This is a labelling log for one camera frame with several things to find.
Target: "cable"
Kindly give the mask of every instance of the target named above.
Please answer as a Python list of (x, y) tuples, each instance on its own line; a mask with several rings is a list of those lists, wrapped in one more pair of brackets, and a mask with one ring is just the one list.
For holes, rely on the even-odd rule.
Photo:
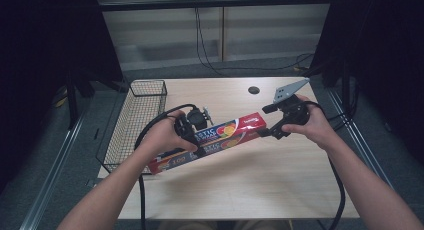
[[(304, 101), (304, 104), (306, 104), (306, 105), (314, 105), (314, 106), (318, 107), (319, 109), (321, 109), (322, 113), (325, 116), (324, 109), (318, 103), (312, 102), (312, 101)], [(333, 170), (333, 174), (334, 174), (334, 177), (336, 178), (337, 186), (339, 187), (339, 191), (340, 191), (340, 203), (339, 203), (339, 207), (337, 209), (336, 216), (334, 217), (333, 222), (332, 222), (332, 224), (331, 224), (331, 226), (329, 228), (329, 230), (334, 230), (334, 229), (336, 229), (337, 224), (339, 223), (340, 218), (342, 217), (343, 210), (344, 210), (344, 207), (345, 207), (345, 204), (346, 204), (346, 194), (345, 194), (345, 191), (344, 191), (343, 182), (340, 179), (339, 174), (337, 173), (337, 170), (336, 170), (336, 168), (333, 165), (333, 162), (331, 161), (330, 158), (328, 158), (328, 161), (330, 162), (331, 170)], [(320, 221), (318, 221), (318, 223), (320, 224), (320, 226), (323, 229), (325, 229)]]
[(342, 121), (333, 127), (334, 131), (340, 130), (341, 128), (343, 128), (343, 126), (345, 126), (346, 124), (350, 123), (353, 120), (353, 116), (355, 115), (357, 110), (359, 90), (360, 90), (360, 87), (359, 87), (358, 81), (355, 80), (355, 89), (353, 92), (352, 102), (350, 103), (350, 109), (348, 111), (349, 114), (346, 114), (346, 112), (342, 112), (340, 114), (337, 114), (336, 116), (327, 118), (327, 120), (330, 122), (339, 117), (343, 117)]
[[(168, 117), (168, 114), (171, 112), (174, 112), (178, 109), (182, 109), (182, 108), (186, 108), (186, 107), (192, 107), (193, 109), (198, 109), (196, 107), (196, 105), (194, 104), (184, 104), (175, 108), (172, 108), (168, 111), (165, 111), (161, 114), (159, 114), (157, 117), (155, 117), (153, 120), (151, 120), (146, 127), (144, 127), (144, 129), (141, 131), (141, 133), (138, 135), (137, 140), (135, 141), (134, 144), (134, 151), (137, 149), (137, 147), (140, 145), (141, 141), (143, 140), (144, 136), (147, 134), (147, 132), (150, 130), (150, 128), (153, 127), (153, 125), (155, 125), (156, 123), (158, 123), (159, 121), (165, 119)], [(141, 221), (141, 229), (142, 230), (147, 230), (146, 228), (146, 199), (145, 199), (145, 189), (144, 189), (144, 180), (143, 180), (143, 174), (141, 174), (138, 177), (138, 185), (140, 187), (140, 221)]]
[(324, 226), (324, 224), (322, 224), (322, 222), (319, 219), (317, 220), (317, 222), (322, 230), (327, 230), (327, 228)]
[[(208, 55), (206, 53), (205, 44), (204, 44), (204, 41), (203, 41), (203, 33), (202, 33), (202, 28), (201, 28), (201, 23), (200, 23), (200, 15), (199, 15), (199, 9), (198, 8), (195, 8), (195, 14), (196, 14), (196, 30), (197, 30), (196, 31), (196, 50), (197, 50), (197, 57), (199, 58), (200, 63), (204, 67), (213, 70), (218, 75), (221, 75), (221, 76), (224, 76), (224, 77), (229, 77), (226, 74), (223, 74), (223, 73), (218, 72), (218, 70), (235, 70), (235, 69), (238, 69), (238, 70), (263, 70), (263, 71), (284, 70), (284, 69), (291, 68), (291, 67), (294, 67), (296, 65), (299, 65), (299, 63), (307, 60), (308, 58), (310, 58), (312, 56), (314, 56), (314, 53), (303, 53), (303, 54), (300, 54), (300, 55), (298, 55), (296, 57), (296, 62), (294, 62), (293, 64), (289, 64), (287, 66), (284, 66), (284, 67), (279, 67), (279, 68), (252, 68), (252, 67), (235, 67), (235, 68), (234, 67), (224, 67), (224, 68), (216, 68), (216, 67), (212, 66), (212, 64), (210, 63), (209, 58), (208, 58)], [(199, 53), (199, 35), (200, 35), (200, 40), (201, 40), (201, 43), (202, 43), (202, 48), (203, 48), (203, 53), (205, 55), (206, 63), (204, 63), (202, 61), (201, 57), (200, 57), (200, 53)]]
[(337, 213), (336, 216), (333, 219), (333, 223), (331, 224), (329, 230), (334, 230), (337, 227), (337, 224), (340, 221), (340, 218), (342, 217), (343, 214), (343, 210), (346, 204), (346, 194), (344, 191), (344, 186), (343, 186), (343, 182), (339, 177), (339, 174), (336, 171), (336, 168), (333, 165), (333, 162), (331, 162), (331, 159), (328, 158), (328, 161), (330, 161), (330, 165), (331, 165), (331, 169), (333, 170), (334, 173), (334, 177), (336, 178), (337, 181), (337, 186), (339, 187), (340, 190), (340, 203), (339, 203), (339, 208), (337, 209)]

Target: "table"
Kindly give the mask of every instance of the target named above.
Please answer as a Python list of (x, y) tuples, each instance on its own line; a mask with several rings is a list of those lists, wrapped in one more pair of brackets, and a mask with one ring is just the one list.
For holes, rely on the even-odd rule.
[[(260, 112), (271, 127), (282, 113), (264, 114), (262, 107), (272, 103), (276, 88), (301, 79), (165, 79), (165, 109), (207, 106), (215, 124)], [(251, 86), (260, 92), (250, 94)], [(316, 101), (309, 84), (298, 94)], [(106, 175), (101, 169), (99, 177)], [(144, 179), (147, 219), (333, 218), (340, 201), (326, 153), (298, 134), (255, 139)], [(348, 195), (342, 217), (359, 217)], [(119, 218), (140, 218), (138, 183)]]

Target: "person's right hand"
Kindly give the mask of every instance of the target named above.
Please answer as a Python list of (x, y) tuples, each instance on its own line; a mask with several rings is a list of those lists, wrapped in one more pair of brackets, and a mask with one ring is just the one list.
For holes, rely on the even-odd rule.
[(169, 113), (168, 117), (152, 126), (140, 145), (148, 144), (150, 146), (149, 150), (154, 151), (155, 156), (175, 148), (182, 148), (190, 152), (196, 151), (196, 145), (178, 136), (174, 130), (176, 118), (184, 114), (185, 113), (181, 110)]
[[(297, 97), (302, 101), (309, 101), (305, 96), (297, 95)], [(281, 127), (281, 130), (303, 134), (320, 148), (327, 150), (332, 141), (338, 138), (338, 135), (334, 132), (320, 108), (308, 105), (308, 110), (310, 116), (305, 125), (285, 124)]]

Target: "red box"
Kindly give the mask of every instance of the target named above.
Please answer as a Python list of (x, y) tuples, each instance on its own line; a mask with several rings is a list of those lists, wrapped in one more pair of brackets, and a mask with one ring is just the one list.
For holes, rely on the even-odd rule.
[[(206, 156), (234, 147), (252, 139), (258, 138), (258, 130), (266, 128), (266, 122), (259, 113), (249, 114), (232, 121), (213, 126), (195, 133), (200, 146)], [(152, 174), (181, 166), (199, 159), (195, 154), (187, 151), (178, 152), (165, 158), (155, 158), (148, 167)]]

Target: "metal basket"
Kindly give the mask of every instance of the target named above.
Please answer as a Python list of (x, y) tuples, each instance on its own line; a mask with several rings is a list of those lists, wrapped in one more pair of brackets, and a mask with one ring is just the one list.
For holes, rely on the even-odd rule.
[(143, 128), (164, 111), (167, 94), (163, 80), (131, 83), (107, 150), (98, 151), (96, 156), (109, 173), (134, 151), (135, 141)]

